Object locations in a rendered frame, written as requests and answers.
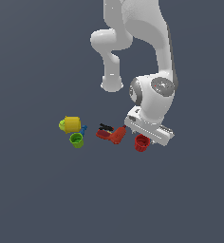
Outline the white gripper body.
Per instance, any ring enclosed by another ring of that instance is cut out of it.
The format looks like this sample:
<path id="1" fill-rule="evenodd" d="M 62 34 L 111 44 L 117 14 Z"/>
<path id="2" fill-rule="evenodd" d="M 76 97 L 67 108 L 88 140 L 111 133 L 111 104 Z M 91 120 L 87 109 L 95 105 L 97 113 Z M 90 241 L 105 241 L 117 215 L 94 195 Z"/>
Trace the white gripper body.
<path id="1" fill-rule="evenodd" d="M 158 143 L 165 146 L 175 135 L 173 130 L 165 127 L 161 123 L 151 123 L 140 116 L 140 107 L 134 106 L 124 119 L 124 124 L 129 127 L 133 133 L 140 133 L 149 138 L 151 143 Z"/>

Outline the red cup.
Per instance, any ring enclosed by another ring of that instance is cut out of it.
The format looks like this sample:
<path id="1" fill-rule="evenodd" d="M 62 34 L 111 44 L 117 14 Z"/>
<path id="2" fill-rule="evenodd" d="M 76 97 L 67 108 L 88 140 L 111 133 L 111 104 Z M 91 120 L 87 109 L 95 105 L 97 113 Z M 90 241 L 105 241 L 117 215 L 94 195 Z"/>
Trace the red cup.
<path id="1" fill-rule="evenodd" d="M 143 136 L 143 134 L 139 134 L 135 137 L 135 149 L 138 152 L 144 152 L 149 145 L 150 139 Z"/>

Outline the red power drill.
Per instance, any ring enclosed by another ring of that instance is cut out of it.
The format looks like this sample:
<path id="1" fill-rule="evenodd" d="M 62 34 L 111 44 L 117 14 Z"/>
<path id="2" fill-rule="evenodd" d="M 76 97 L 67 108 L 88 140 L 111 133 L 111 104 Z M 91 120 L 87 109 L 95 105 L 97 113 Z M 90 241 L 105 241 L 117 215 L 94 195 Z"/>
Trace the red power drill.
<path id="1" fill-rule="evenodd" d="M 123 127 L 119 127 L 114 132 L 108 132 L 108 131 L 99 129 L 96 133 L 96 136 L 103 140 L 110 140 L 114 144 L 120 144 L 121 140 L 125 134 L 126 134 L 126 129 L 125 129 L 125 125 L 124 125 Z"/>

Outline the black clamp tool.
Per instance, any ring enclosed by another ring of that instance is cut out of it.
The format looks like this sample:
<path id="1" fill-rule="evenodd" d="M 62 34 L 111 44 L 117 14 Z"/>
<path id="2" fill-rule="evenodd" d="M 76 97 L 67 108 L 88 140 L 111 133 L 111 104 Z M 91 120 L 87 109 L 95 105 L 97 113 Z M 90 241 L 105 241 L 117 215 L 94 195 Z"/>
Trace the black clamp tool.
<path id="1" fill-rule="evenodd" d="M 100 123 L 100 130 L 114 131 L 114 127 Z"/>

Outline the green cup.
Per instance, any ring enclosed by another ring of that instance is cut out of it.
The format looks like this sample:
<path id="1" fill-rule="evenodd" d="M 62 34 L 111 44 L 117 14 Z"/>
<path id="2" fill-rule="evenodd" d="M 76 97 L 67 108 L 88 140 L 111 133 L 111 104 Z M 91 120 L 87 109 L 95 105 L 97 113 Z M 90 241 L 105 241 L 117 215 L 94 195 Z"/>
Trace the green cup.
<path id="1" fill-rule="evenodd" d="M 84 138 L 81 133 L 74 133 L 70 136 L 69 141 L 75 148 L 82 148 L 84 146 Z"/>

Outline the yellow cup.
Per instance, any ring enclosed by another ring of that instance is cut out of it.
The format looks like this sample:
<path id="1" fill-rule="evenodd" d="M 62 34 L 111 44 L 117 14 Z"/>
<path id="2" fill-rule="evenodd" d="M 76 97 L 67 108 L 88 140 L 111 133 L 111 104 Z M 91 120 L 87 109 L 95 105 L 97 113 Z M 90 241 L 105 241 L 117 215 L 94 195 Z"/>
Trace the yellow cup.
<path id="1" fill-rule="evenodd" d="M 65 132 L 79 132 L 81 129 L 81 120 L 79 117 L 65 116 Z"/>

